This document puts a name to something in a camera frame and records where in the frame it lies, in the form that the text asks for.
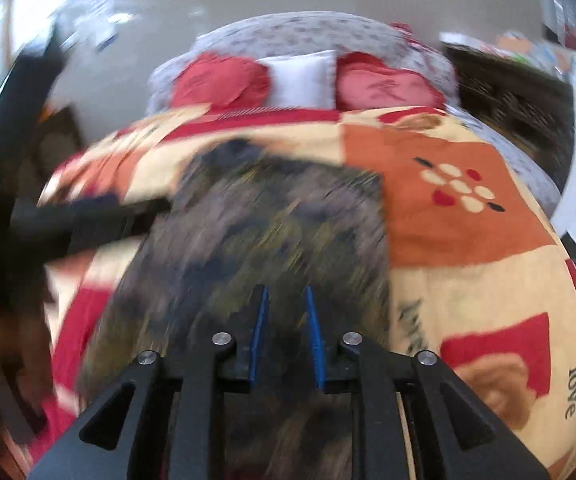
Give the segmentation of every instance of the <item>triangular cutout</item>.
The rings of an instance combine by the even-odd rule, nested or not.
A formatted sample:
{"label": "triangular cutout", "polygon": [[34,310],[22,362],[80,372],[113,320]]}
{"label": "triangular cutout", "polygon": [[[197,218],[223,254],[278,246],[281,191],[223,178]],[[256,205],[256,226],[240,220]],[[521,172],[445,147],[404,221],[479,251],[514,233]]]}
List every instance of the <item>triangular cutout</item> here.
{"label": "triangular cutout", "polygon": [[476,408],[469,405],[468,401],[448,383],[442,383],[440,392],[450,416],[452,429],[462,450],[467,451],[492,442],[495,432],[479,416]]}
{"label": "triangular cutout", "polygon": [[84,426],[79,438],[108,451],[116,449],[134,391],[134,384],[124,384]]}

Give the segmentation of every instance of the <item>patterned blanket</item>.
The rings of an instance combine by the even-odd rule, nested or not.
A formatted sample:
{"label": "patterned blanket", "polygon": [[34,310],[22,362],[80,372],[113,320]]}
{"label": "patterned blanket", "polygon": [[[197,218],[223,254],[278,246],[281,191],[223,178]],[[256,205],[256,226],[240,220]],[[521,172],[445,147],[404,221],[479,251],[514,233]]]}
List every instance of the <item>patterned blanket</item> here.
{"label": "patterned blanket", "polygon": [[[180,108],[139,121],[70,160],[41,203],[106,192],[125,202],[173,198],[202,159],[197,155],[231,139],[246,139],[283,161],[379,174],[389,267],[386,344],[408,354],[437,352],[554,479],[576,467],[576,269],[495,149],[444,112]],[[370,187],[369,181],[363,184]],[[142,257],[135,258],[141,242],[124,240],[50,266],[58,295],[51,319],[56,395],[46,402],[49,425],[33,446],[35,458],[78,413],[82,362],[83,377],[111,374],[146,343],[125,342],[107,370],[84,358],[86,349],[104,345],[106,324],[98,319],[112,316],[113,308],[103,313],[105,305]]]}

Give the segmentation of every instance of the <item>wall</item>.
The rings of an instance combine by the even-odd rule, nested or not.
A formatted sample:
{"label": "wall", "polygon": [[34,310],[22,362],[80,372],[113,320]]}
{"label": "wall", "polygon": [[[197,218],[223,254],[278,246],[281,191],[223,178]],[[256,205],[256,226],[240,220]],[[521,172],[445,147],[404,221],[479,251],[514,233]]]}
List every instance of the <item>wall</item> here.
{"label": "wall", "polygon": [[[383,22],[407,22],[418,37],[437,43],[441,30],[494,40],[520,30],[541,34],[540,0],[116,0],[116,12],[132,15],[117,25],[118,37],[102,52],[78,44],[53,93],[72,103],[89,140],[143,116],[149,73],[182,54],[194,38],[242,18],[288,10],[339,10]],[[69,0],[62,21],[85,12],[82,0]]]}

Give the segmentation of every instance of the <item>headboard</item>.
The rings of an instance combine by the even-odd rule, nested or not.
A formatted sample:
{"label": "headboard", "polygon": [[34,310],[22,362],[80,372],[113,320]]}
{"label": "headboard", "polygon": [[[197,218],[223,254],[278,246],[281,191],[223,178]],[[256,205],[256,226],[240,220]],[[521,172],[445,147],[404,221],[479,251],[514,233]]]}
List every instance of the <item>headboard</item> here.
{"label": "headboard", "polygon": [[340,56],[348,52],[366,52],[390,67],[408,68],[423,74],[443,92],[447,104],[459,105],[454,67],[442,54],[386,23],[344,12],[319,10],[256,16],[200,36],[189,52],[154,70],[148,80],[148,114],[167,109],[175,78],[194,57],[206,50],[253,59],[298,56],[321,50],[335,50]]}

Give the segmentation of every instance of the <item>silver bolt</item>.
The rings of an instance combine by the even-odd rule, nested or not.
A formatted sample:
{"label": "silver bolt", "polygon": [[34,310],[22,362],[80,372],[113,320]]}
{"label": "silver bolt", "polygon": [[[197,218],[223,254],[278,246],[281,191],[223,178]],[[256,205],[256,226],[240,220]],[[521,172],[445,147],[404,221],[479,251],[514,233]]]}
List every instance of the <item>silver bolt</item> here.
{"label": "silver bolt", "polygon": [[363,341],[363,337],[358,332],[346,332],[343,334],[343,342],[347,345],[358,345]]}
{"label": "silver bolt", "polygon": [[230,341],[232,341],[232,336],[228,332],[217,332],[212,336],[212,342],[215,345],[227,345]]}
{"label": "silver bolt", "polygon": [[136,359],[140,365],[151,365],[157,360],[157,352],[146,350],[141,352]]}
{"label": "silver bolt", "polygon": [[432,366],[437,362],[437,354],[431,352],[430,350],[424,350],[419,352],[417,359],[419,359],[419,362],[422,365]]}

